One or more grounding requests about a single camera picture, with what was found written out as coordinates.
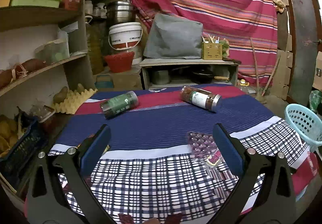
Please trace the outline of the purple candy blister pack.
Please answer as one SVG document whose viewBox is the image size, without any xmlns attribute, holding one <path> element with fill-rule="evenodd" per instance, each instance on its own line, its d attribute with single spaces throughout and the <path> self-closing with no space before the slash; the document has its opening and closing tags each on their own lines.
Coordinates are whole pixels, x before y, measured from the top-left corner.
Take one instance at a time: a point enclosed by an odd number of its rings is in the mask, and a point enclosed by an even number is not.
<svg viewBox="0 0 322 224">
<path fill-rule="evenodd" d="M 192 156 L 210 168 L 215 168 L 223 157 L 211 134 L 190 131 L 186 134 Z"/>
</svg>

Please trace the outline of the light blue plastic basket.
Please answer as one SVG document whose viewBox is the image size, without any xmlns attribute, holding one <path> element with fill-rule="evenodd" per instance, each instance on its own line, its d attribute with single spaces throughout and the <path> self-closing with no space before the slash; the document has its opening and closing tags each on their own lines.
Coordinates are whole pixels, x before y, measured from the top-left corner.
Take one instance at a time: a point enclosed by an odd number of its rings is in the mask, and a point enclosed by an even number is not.
<svg viewBox="0 0 322 224">
<path fill-rule="evenodd" d="M 284 111 L 285 121 L 309 145 L 310 152 L 321 146 L 322 125 L 320 118 L 310 109 L 299 104 L 289 104 Z"/>
</svg>

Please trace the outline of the yellow egg carton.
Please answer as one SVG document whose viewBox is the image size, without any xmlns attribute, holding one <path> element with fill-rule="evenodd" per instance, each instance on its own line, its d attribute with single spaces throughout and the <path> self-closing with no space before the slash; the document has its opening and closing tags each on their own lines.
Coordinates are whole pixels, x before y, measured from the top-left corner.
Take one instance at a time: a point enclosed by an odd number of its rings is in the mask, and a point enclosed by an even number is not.
<svg viewBox="0 0 322 224">
<path fill-rule="evenodd" d="M 54 108 L 58 113 L 75 114 L 78 108 L 85 103 L 98 90 L 85 89 L 84 92 L 79 93 L 76 90 L 67 92 L 67 97 L 61 103 L 53 103 L 51 108 Z"/>
</svg>

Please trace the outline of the dark red scouring pad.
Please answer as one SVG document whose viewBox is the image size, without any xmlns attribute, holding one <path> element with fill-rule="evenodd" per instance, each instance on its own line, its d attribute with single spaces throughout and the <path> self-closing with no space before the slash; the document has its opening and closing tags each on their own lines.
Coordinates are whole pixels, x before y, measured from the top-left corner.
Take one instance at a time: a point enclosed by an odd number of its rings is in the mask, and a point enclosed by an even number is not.
<svg viewBox="0 0 322 224">
<path fill-rule="evenodd" d="M 134 224 L 134 219 L 130 215 L 126 214 L 118 214 L 120 222 L 122 224 Z M 181 223 L 182 214 L 174 214 L 174 215 L 168 215 L 165 219 L 165 224 L 179 224 Z M 143 224 L 161 224 L 161 222 L 157 218 L 151 218 L 147 221 L 143 222 Z"/>
</svg>

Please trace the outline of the green label clear jar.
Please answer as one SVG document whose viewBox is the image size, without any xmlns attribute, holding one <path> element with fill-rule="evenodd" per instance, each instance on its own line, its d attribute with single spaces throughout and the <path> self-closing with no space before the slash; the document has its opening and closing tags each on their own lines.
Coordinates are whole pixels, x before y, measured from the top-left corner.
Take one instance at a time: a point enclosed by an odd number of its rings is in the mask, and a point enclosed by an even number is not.
<svg viewBox="0 0 322 224">
<path fill-rule="evenodd" d="M 101 103 L 100 107 L 105 118 L 111 119 L 125 111 L 137 107 L 138 105 L 139 100 L 136 93 L 129 91 Z"/>
</svg>

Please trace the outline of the striped plaid tablecloth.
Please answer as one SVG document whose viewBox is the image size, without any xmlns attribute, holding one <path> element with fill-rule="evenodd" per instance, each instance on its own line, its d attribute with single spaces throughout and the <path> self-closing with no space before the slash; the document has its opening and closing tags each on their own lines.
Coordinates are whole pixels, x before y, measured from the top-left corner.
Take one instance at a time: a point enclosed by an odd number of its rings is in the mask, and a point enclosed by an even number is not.
<svg viewBox="0 0 322 224">
<path fill-rule="evenodd" d="M 285 154 L 296 169 L 296 194 L 318 174 L 318 160 L 289 124 L 253 97 L 234 86 L 206 85 L 221 95 L 217 112 L 183 102 L 178 88 L 139 90 L 139 105 L 107 120 L 101 104 L 114 92 L 98 92 L 71 117 L 50 150 L 63 154 L 95 134 L 102 125 L 111 129 L 109 150 L 90 176 L 90 188 L 107 213 L 118 222 L 121 214 L 135 223 L 181 214 L 184 223 L 205 223 L 214 215 L 238 178 L 225 162 L 209 174 L 195 159 L 187 142 L 189 132 L 212 133 L 220 123 L 230 136 L 259 154 Z"/>
</svg>

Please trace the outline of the clear oil bottle yellow cap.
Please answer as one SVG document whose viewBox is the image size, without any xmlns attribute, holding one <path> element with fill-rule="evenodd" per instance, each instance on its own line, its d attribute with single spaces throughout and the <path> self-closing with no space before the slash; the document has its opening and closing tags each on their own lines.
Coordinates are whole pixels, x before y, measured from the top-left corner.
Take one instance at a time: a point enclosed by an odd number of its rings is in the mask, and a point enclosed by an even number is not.
<svg viewBox="0 0 322 224">
<path fill-rule="evenodd" d="M 248 88 L 249 88 L 249 82 L 245 81 L 244 79 L 240 79 L 238 81 L 238 88 L 243 91 L 246 94 L 249 94 Z"/>
</svg>

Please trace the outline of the brown spice jar silver lid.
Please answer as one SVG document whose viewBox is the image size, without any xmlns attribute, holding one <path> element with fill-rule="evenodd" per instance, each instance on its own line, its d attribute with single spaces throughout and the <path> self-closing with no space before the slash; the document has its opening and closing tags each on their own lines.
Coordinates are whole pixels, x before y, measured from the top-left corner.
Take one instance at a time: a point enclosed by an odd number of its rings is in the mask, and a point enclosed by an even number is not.
<svg viewBox="0 0 322 224">
<path fill-rule="evenodd" d="M 181 100 L 210 112 L 217 112 L 222 104 L 222 96 L 210 91 L 185 85 L 181 89 Z"/>
</svg>

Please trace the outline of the red plastic basket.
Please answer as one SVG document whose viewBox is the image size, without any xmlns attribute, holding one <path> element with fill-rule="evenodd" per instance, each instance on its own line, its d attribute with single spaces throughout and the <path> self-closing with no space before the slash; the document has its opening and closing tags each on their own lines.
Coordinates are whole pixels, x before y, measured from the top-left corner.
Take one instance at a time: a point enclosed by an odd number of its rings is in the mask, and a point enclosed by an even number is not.
<svg viewBox="0 0 322 224">
<path fill-rule="evenodd" d="M 114 55 L 104 56 L 109 69 L 113 73 L 121 73 L 131 70 L 134 52 L 121 52 Z"/>
</svg>

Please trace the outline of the grey low shelf unit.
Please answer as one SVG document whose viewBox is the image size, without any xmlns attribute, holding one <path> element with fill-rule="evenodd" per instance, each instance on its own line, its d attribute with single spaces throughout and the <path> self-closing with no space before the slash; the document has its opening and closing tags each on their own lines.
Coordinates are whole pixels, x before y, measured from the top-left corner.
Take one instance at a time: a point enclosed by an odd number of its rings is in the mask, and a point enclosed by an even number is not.
<svg viewBox="0 0 322 224">
<path fill-rule="evenodd" d="M 229 77 L 229 81 L 212 81 L 209 84 L 236 85 L 237 60 L 203 59 L 145 59 L 140 63 L 145 89 L 160 89 L 198 85 L 190 80 L 193 71 L 211 71 L 215 76 Z"/>
</svg>

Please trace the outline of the yellow utensil holder box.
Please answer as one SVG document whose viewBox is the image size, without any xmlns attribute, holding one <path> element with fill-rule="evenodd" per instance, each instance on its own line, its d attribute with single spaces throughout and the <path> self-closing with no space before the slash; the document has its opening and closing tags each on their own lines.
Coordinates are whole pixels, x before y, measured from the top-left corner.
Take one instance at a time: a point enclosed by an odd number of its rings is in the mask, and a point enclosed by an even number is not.
<svg viewBox="0 0 322 224">
<path fill-rule="evenodd" d="M 201 58 L 204 60 L 222 60 L 222 45 L 215 43 L 202 43 Z"/>
</svg>

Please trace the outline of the large amber oil jug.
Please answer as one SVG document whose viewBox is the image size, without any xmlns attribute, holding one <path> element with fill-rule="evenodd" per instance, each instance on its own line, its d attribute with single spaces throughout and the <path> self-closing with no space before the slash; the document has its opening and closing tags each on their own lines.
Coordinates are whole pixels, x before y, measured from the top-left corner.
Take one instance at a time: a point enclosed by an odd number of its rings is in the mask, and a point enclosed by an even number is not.
<svg viewBox="0 0 322 224">
<path fill-rule="evenodd" d="M 104 70 L 103 57 L 101 56 L 101 35 L 97 25 L 91 24 L 93 17 L 85 15 L 86 38 L 88 56 L 90 58 L 93 75 Z"/>
</svg>

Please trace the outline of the white plastic bucket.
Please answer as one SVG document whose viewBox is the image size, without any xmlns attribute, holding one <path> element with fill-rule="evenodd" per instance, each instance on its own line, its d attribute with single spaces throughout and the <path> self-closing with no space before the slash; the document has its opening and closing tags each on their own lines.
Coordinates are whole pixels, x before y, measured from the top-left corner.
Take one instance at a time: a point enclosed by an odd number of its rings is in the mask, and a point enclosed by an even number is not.
<svg viewBox="0 0 322 224">
<path fill-rule="evenodd" d="M 108 42 L 116 51 L 136 47 L 142 39 L 143 29 L 139 22 L 128 22 L 109 27 Z"/>
</svg>

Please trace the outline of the grey cloth bag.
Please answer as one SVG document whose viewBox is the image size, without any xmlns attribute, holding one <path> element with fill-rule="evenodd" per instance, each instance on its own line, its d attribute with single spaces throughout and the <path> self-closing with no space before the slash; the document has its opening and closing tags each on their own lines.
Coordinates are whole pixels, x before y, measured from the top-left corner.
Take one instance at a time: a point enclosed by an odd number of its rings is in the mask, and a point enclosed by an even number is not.
<svg viewBox="0 0 322 224">
<path fill-rule="evenodd" d="M 200 22 L 158 13 L 143 55 L 153 59 L 200 59 L 202 31 Z"/>
</svg>

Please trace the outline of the stainless steel pot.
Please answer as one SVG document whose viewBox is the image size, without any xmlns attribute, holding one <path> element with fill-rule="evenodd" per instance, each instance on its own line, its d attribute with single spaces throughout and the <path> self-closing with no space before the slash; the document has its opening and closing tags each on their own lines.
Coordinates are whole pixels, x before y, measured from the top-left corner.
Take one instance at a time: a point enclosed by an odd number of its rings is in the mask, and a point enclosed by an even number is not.
<svg viewBox="0 0 322 224">
<path fill-rule="evenodd" d="M 104 6 L 106 17 L 111 25 L 134 22 L 136 7 L 127 1 L 114 1 Z"/>
</svg>

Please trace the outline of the red mesh basket on shelf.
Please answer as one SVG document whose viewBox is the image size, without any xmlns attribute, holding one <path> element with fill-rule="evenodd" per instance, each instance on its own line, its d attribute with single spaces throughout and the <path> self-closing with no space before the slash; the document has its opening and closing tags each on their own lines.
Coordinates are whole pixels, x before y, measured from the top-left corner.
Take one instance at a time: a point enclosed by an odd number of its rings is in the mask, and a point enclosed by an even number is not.
<svg viewBox="0 0 322 224">
<path fill-rule="evenodd" d="M 78 11 L 82 0 L 61 0 L 60 8 L 71 11 Z"/>
</svg>

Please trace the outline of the red striped curtain cloth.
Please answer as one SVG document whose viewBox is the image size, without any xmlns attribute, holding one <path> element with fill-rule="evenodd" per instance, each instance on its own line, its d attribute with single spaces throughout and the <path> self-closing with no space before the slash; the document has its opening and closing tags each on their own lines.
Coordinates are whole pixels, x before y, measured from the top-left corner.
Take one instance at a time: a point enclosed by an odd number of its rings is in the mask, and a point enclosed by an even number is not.
<svg viewBox="0 0 322 224">
<path fill-rule="evenodd" d="M 240 60 L 238 77 L 256 83 L 255 47 L 260 85 L 265 85 L 277 57 L 277 13 L 273 0 L 131 0 L 148 29 L 157 13 L 176 15 L 203 24 L 204 35 L 227 39 L 229 55 Z"/>
</svg>

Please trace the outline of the green plastic tray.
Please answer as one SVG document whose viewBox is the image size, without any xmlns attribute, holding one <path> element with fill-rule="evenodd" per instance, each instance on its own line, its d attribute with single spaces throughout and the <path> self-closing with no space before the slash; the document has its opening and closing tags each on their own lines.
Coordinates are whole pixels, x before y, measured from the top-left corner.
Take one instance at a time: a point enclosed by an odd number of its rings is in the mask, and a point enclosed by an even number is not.
<svg viewBox="0 0 322 224">
<path fill-rule="evenodd" d="M 61 0 L 10 0 L 11 6 L 41 6 L 59 8 Z"/>
</svg>

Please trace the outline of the wooden handled broom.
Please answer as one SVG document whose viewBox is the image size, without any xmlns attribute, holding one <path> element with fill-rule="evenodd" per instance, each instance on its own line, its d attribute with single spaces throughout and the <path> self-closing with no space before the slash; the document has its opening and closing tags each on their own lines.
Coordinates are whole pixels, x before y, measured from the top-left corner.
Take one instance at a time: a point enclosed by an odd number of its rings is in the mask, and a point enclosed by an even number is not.
<svg viewBox="0 0 322 224">
<path fill-rule="evenodd" d="M 255 47 L 254 47 L 252 38 L 250 38 L 250 42 L 251 42 L 251 47 L 252 47 L 252 52 L 253 52 L 255 76 L 256 76 L 256 97 L 255 97 L 255 99 L 258 100 L 262 104 L 266 104 L 266 99 L 261 95 L 261 92 L 260 92 L 261 88 L 260 88 L 260 83 L 259 83 L 258 62 L 257 62 Z"/>
</svg>

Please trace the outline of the wooden wall shelf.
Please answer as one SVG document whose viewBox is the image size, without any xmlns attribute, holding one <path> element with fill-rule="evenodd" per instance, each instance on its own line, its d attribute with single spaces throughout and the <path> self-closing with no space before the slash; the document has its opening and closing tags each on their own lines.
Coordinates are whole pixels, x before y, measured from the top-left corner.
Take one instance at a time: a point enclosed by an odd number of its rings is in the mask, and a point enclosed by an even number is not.
<svg viewBox="0 0 322 224">
<path fill-rule="evenodd" d="M 78 11 L 39 6 L 1 8 L 1 70 L 34 58 L 38 47 L 57 39 L 59 28 L 74 23 L 78 29 L 69 34 L 71 57 L 1 89 L 1 114 L 12 118 L 18 108 L 28 111 L 37 101 L 49 105 L 64 86 L 71 90 L 79 84 L 86 89 L 95 88 L 87 55 L 83 5 Z"/>
</svg>

